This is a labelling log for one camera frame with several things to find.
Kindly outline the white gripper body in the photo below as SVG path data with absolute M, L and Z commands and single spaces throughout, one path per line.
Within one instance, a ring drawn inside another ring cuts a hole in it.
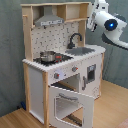
M 92 32 L 94 32 L 97 27 L 97 24 L 95 23 L 95 16 L 96 16 L 96 13 L 93 12 L 87 21 L 87 28 L 90 29 Z

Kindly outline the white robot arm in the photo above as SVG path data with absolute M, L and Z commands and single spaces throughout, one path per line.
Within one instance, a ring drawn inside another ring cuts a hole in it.
M 128 43 L 120 40 L 127 22 L 119 14 L 111 15 L 108 12 L 108 7 L 109 4 L 105 0 L 95 0 L 88 18 L 87 27 L 91 31 L 95 31 L 96 27 L 100 26 L 104 30 L 102 34 L 103 42 L 128 50 Z

